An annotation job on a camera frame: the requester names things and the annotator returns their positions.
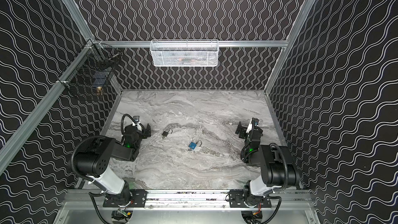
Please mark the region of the black padlock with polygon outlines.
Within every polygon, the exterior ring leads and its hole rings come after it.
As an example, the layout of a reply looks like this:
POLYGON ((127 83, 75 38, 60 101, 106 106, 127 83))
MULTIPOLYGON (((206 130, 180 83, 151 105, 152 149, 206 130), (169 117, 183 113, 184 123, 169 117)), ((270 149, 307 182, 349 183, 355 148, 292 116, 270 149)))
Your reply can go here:
POLYGON ((167 138, 170 134, 172 134, 173 133, 173 129, 171 129, 171 128, 168 128, 168 129, 165 129, 163 132, 162 132, 162 138, 163 139, 165 139, 165 138, 167 138))

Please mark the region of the blue padlock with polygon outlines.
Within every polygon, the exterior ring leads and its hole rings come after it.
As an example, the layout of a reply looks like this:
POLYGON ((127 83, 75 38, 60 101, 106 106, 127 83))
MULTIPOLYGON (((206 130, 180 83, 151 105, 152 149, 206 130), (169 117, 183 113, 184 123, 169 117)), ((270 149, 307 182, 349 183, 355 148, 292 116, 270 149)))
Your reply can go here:
POLYGON ((197 141, 195 143, 191 142, 188 147, 189 147, 190 150, 195 150, 196 148, 199 148, 201 146, 202 146, 202 141, 199 140, 199 141, 197 141))

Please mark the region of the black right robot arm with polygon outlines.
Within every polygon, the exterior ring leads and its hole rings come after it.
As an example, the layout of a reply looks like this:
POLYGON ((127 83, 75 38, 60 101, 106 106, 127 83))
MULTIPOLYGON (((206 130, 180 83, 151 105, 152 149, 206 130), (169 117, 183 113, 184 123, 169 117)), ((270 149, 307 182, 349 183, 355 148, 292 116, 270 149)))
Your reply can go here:
POLYGON ((253 118, 247 127, 239 123, 235 133, 244 140, 240 151, 241 162, 260 168, 260 175, 245 185, 245 197, 265 197, 299 186, 299 172, 288 147, 276 143, 261 144, 263 130, 257 118, 253 118))

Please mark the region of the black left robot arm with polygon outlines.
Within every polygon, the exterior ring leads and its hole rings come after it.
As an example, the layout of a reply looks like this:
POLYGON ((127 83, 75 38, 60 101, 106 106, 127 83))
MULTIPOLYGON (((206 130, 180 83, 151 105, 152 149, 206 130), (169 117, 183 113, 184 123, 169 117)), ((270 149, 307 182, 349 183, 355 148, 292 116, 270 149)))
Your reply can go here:
POLYGON ((124 114, 121 119, 121 141, 103 135, 83 139, 72 152, 68 163, 79 178, 96 185, 108 196, 128 198, 128 183, 109 167, 110 160, 134 162, 142 140, 151 137, 151 126, 143 125, 140 116, 124 114))

